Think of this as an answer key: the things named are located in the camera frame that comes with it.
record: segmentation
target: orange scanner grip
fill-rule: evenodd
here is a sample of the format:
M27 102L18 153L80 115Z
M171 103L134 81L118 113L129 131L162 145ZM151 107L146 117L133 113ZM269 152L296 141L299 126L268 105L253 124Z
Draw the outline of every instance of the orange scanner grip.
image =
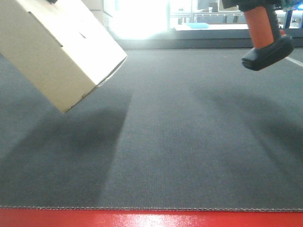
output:
M265 7L256 7L244 12L244 15L255 48L259 49L266 47L275 41L270 20Z

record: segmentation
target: gray conveyor belt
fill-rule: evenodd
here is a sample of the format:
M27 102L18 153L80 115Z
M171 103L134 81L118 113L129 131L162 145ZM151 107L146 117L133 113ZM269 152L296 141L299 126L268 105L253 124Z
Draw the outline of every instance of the gray conveyor belt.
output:
M0 207L302 211L303 68L246 52L127 51L66 114L1 56Z

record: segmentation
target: white line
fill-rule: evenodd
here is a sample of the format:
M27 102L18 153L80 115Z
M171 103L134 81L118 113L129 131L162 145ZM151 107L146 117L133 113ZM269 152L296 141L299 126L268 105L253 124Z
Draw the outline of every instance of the white line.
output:
M293 58L291 58L291 57L286 57L285 59L291 61L292 63L294 63L294 64L296 64L296 65L298 65L298 66L303 67L303 62L300 62L300 61L298 61L298 60L296 60L296 59L293 59Z

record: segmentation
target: cardboard box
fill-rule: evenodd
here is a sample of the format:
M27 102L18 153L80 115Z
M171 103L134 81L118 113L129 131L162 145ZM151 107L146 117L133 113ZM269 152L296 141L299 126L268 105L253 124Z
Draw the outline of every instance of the cardboard box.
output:
M103 24L103 26L107 29L107 26L104 24L104 15L103 11L101 10L91 10L92 14L95 16L95 18L98 19L98 21Z
M82 2L90 10L103 10L103 6L102 6L103 0L82 0Z
M0 0L0 53L63 113L126 59L81 0Z

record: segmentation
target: red metal edge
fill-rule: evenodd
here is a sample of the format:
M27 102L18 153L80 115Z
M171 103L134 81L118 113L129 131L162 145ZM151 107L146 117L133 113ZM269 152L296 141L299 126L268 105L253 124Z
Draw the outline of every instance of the red metal edge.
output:
M0 209L0 227L302 227L303 212Z

